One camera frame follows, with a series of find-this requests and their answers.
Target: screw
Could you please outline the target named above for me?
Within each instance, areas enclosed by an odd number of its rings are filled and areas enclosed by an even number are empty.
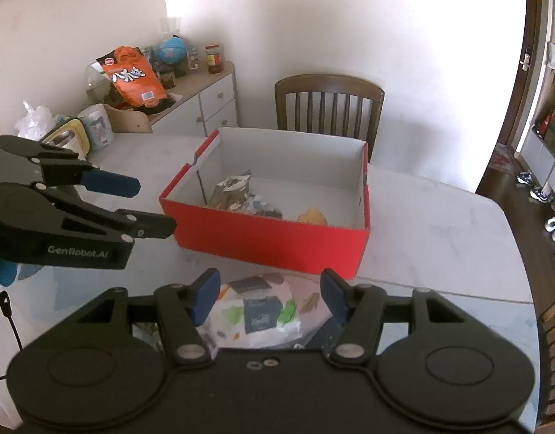
[[[249,370],[261,370],[264,368],[263,364],[258,361],[249,361],[247,364],[245,364],[245,366]]]
[[[183,344],[177,348],[177,355],[182,359],[200,359],[205,355],[205,349],[199,344]]]
[[[347,342],[336,347],[336,354],[344,359],[358,359],[364,355],[364,348],[359,344]]]
[[[279,365],[278,359],[264,359],[264,366],[266,367],[276,367]]]

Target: dining table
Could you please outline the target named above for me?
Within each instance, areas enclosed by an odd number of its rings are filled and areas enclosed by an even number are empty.
[[[83,200],[108,210],[162,213],[160,193],[183,165],[193,162],[203,140],[116,133],[113,142],[89,160],[104,170],[138,178],[139,194],[123,198],[77,189]],[[371,230],[351,284],[367,282],[400,296],[418,287],[434,289],[511,341],[533,364],[535,383],[520,423],[534,432],[540,387],[537,317],[521,255],[501,208],[471,192],[374,164],[368,166],[367,183]],[[125,269],[46,266],[7,291],[19,335],[27,344],[108,288],[126,287],[129,295],[152,294],[166,284],[190,284],[211,267],[220,271],[223,282],[281,271],[183,249],[173,237],[137,239]],[[378,350],[407,331],[407,324],[385,324]],[[16,352],[8,321],[0,313],[0,375]],[[0,424],[20,423],[1,381]]]

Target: wooden countertop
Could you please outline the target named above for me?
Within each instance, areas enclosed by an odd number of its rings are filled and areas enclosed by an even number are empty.
[[[170,108],[165,109],[159,114],[151,114],[147,116],[149,122],[155,124],[157,121],[169,114],[173,109],[181,106],[188,99],[193,98],[197,93],[203,91],[205,88],[211,86],[216,81],[225,78],[227,75],[233,73],[233,63],[224,60],[223,71],[215,74],[211,74],[207,71],[207,63],[205,60],[199,60],[199,71],[196,73],[187,73],[184,77],[175,79],[175,87],[168,89],[167,93],[173,95],[181,95],[179,101],[177,101]]]

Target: blue globe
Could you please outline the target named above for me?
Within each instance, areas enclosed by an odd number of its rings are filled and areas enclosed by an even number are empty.
[[[167,39],[159,46],[157,57],[163,63],[175,65],[187,56],[187,48],[183,40],[178,37]]]

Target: cable connector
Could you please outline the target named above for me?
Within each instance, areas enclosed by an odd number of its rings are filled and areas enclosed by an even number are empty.
[[[12,307],[10,306],[10,298],[6,290],[0,291],[0,309],[6,318],[12,317]]]

